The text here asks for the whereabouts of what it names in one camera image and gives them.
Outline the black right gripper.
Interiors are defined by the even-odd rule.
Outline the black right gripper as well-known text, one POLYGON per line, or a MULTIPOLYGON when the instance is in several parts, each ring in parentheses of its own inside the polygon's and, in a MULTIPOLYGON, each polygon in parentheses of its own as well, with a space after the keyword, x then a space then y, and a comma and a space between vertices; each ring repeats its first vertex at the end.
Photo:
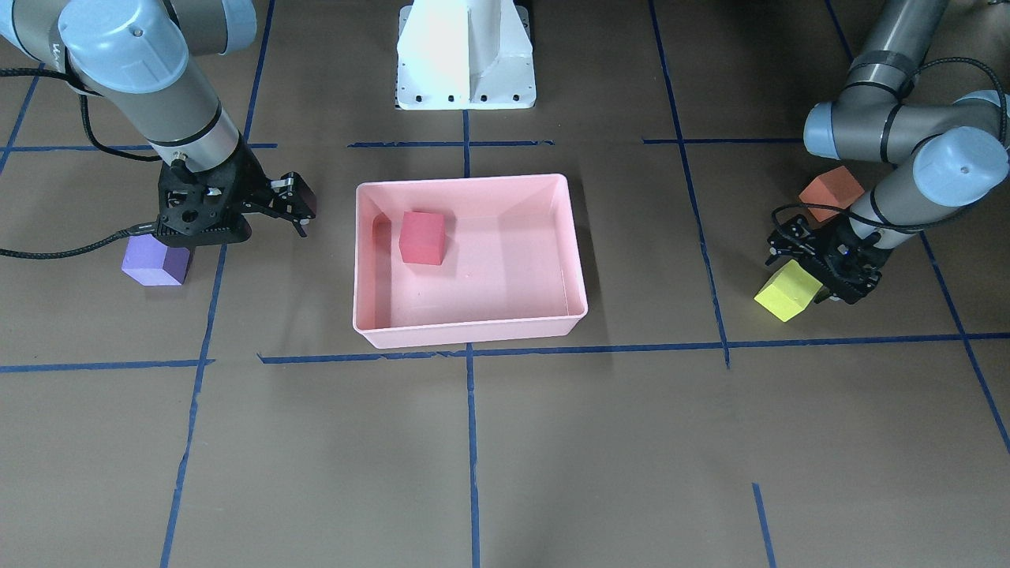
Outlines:
POLYGON ((154 236, 172 248, 247 241, 248 215, 285 220, 306 238, 305 227, 316 217, 316 195, 303 177, 289 172, 271 180, 245 145, 208 171, 192 172, 180 159, 163 164, 158 192, 154 236))

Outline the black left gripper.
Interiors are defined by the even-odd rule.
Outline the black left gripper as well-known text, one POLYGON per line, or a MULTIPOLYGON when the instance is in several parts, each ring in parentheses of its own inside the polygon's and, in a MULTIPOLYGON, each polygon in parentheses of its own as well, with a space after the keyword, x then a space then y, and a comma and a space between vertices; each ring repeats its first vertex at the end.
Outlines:
POLYGON ((769 234, 765 266, 794 259, 823 285, 813 298, 816 305, 824 301, 854 305, 881 281, 879 240, 876 233, 856 236, 851 224, 840 217, 815 229, 804 215, 795 215, 769 234))

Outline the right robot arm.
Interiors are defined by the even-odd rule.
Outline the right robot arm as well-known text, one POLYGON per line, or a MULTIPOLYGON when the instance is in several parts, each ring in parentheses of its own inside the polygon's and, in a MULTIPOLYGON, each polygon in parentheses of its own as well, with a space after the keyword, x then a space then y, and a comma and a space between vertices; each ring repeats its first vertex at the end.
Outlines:
POLYGON ((243 242, 248 215, 285 220, 304 236, 316 198, 291 172, 271 180, 197 58, 248 48, 250 1, 4 1, 2 36, 40 63, 5 77, 50 77, 111 101, 161 164, 154 222, 113 234, 171 248, 243 242))

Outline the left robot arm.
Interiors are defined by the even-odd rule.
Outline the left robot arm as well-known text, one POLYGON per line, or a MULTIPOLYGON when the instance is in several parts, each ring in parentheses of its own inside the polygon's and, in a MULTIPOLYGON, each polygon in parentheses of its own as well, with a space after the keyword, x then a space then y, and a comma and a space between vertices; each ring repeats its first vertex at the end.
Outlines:
POLYGON ((946 7, 886 2, 837 100, 806 118, 811 154, 894 166, 854 204, 823 204, 834 217, 818 229, 803 215, 780 222, 773 210, 769 262, 796 261, 818 281, 814 302, 854 305, 880 283, 898 245, 957 219, 1008 176, 1008 97, 987 65, 964 60, 989 77, 990 90, 945 106, 906 103, 931 67, 927 51, 946 7))

